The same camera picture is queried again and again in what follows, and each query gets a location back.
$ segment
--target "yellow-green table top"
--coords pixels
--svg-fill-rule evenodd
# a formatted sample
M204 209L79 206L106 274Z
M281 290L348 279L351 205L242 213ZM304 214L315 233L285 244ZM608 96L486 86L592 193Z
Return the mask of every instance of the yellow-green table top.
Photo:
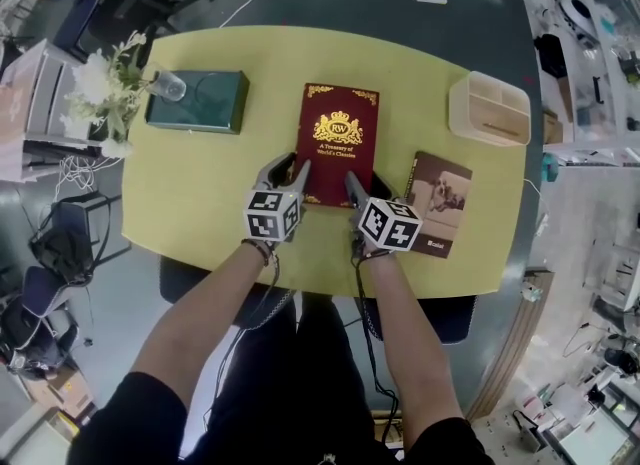
M380 92L374 169L404 193L416 151L473 171L448 259L398 254L418 298L493 292L502 279L523 190L525 148L459 138L447 127L449 87L467 71L382 40L315 28L243 26L156 40L150 61L169 70L242 70L251 83L239 136L133 123L125 163L123 234L173 259L214 269L246 237L242 210L258 170L295 149L304 83ZM351 210L308 206L278 248L278 285L356 296ZM260 281L269 283L265 269Z

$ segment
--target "dark green tissue box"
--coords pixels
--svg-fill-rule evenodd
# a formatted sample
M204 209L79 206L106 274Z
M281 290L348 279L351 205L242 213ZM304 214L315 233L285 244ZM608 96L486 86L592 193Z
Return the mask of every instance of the dark green tissue box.
M240 134L249 80L243 72L178 70L187 84L184 97L172 102L149 97L145 118L165 129Z

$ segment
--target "person's right arm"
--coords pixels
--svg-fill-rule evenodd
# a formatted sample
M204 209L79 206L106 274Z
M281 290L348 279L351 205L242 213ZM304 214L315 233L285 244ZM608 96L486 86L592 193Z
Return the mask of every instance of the person's right arm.
M391 375L398 386L408 451L433 424L462 418L448 357L394 255L362 263L373 281Z

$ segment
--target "gold crown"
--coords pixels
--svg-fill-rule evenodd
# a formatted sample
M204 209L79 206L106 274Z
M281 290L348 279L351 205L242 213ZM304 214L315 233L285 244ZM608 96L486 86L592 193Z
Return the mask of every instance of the gold crown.
M343 113L342 111L334 111L331 113L332 122L346 122L349 123L349 113Z

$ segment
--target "forearm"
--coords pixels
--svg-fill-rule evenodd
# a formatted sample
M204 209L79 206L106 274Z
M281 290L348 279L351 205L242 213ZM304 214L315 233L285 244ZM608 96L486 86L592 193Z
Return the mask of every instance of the forearm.
M431 424L461 417L449 360L393 255L366 265L378 302L389 370L398 386L408 449Z
M188 408L205 362L227 333L263 267L258 250L240 245L162 316L132 370L165 383Z

